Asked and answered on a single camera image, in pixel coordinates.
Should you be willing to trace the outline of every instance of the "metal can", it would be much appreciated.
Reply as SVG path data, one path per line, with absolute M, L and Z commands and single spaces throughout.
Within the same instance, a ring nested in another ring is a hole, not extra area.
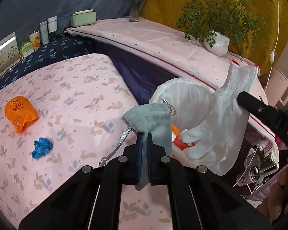
M 244 175 L 242 176 L 243 173 L 240 173 L 237 176 L 237 185 L 239 187 L 242 187 L 244 185 L 256 182 L 260 178 L 260 168 L 258 166 L 251 166 L 249 167 Z
M 41 46 L 41 39 L 40 39 L 40 32 L 33 32 L 29 35 L 30 42 L 32 43 L 33 50 L 40 48 Z

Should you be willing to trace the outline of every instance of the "electrical cable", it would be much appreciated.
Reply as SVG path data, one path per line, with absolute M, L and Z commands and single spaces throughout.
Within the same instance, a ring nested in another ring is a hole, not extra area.
M 270 54 L 271 69 L 270 69 L 268 81 L 266 83 L 266 87 L 265 87 L 264 91 L 266 91 L 266 88 L 268 87 L 269 79 L 270 79 L 272 68 L 273 68 L 273 62 L 274 62 L 274 59 L 275 59 L 275 50 L 276 50 L 278 38 L 279 38 L 279 35 L 280 35 L 280 2 L 279 2 L 279 0 L 277 0 L 277 12 L 278 12 L 277 38 L 276 38 L 276 43 L 275 43 L 274 50 Z
M 253 192 L 252 192 L 252 190 L 248 184 L 247 184 L 247 188 L 249 189 L 250 193 L 252 194 Z
M 253 156 L 252 156 L 252 158 L 251 158 L 251 160 L 250 160 L 250 163 L 249 163 L 248 166 L 246 167 L 245 171 L 242 173 L 241 177 L 240 177 L 239 179 L 237 179 L 237 182 L 233 185 L 233 187 L 236 186 L 236 185 L 238 184 L 238 182 L 241 180 L 241 178 L 244 176 L 244 174 L 245 174 L 245 172 L 247 171 L 248 167 L 249 167 L 250 164 L 252 163 L 252 160 L 253 160 L 253 158 L 254 158 L 257 150 L 258 150 L 258 147 L 256 148 L 256 150 L 255 150 L 255 152 L 254 152 L 254 154 L 253 154 Z

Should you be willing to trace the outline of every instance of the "pink fabric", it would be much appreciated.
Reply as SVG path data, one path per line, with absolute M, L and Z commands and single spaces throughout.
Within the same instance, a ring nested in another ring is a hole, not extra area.
M 275 136 L 275 141 L 279 150 L 288 150 L 286 144 L 278 136 Z
M 280 174 L 282 173 L 283 169 L 279 170 L 276 175 L 274 175 L 269 181 L 267 181 L 264 185 L 258 188 L 254 193 L 247 197 L 248 200 L 257 200 L 263 201 L 270 194 L 271 187 L 274 183 L 279 180 Z
M 39 114 L 39 119 L 23 133 L 16 133 L 5 118 L 6 102 L 23 95 Z M 102 157 L 116 146 L 126 125 L 122 115 L 137 106 L 109 57 L 90 54 L 39 69 L 0 91 L 0 209 L 18 228 L 20 221 L 53 191 L 84 165 L 98 167 Z M 34 141 L 50 139 L 53 150 L 45 157 L 32 159 Z M 134 144 L 129 137 L 126 145 Z M 155 219 L 157 226 L 167 225 L 158 219 L 169 219 L 164 188 L 147 188 L 141 193 L 125 193 L 122 198 L 121 229 L 133 219 Z M 128 203 L 124 211 L 123 203 Z M 131 206 L 139 207 L 136 216 Z
M 260 150 L 266 149 L 265 151 L 273 147 L 273 143 L 261 135 L 251 125 L 247 125 L 244 139 L 247 140 L 252 146 L 257 146 Z
M 69 28 L 67 32 L 91 37 L 129 51 L 178 77 L 196 79 L 212 91 L 224 84 L 229 61 L 234 59 L 240 65 L 253 65 L 251 61 L 241 62 L 230 53 L 215 56 L 195 39 L 191 41 L 184 39 L 183 32 L 142 18 L 138 23 L 128 22 L 128 18 L 101 20 L 94 25 Z M 258 79 L 250 94 L 259 100 L 262 97 L 264 103 L 268 104 Z M 275 134 L 267 126 L 252 114 L 248 122 L 276 146 Z

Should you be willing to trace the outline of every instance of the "green tissue box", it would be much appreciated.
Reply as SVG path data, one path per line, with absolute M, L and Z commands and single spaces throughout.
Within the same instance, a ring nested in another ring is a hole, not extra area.
M 76 12 L 70 16 L 70 21 L 73 27 L 94 24 L 96 22 L 96 11 L 90 9 Z

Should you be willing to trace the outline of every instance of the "blue wall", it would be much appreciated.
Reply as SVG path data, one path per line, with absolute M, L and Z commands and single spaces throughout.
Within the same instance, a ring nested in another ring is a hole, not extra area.
M 18 47 L 28 35 L 39 30 L 39 23 L 58 16 L 58 29 L 70 25 L 76 11 L 95 9 L 97 19 L 111 19 L 130 13 L 130 0 L 3 0 L 0 4 L 0 40 L 16 32 Z

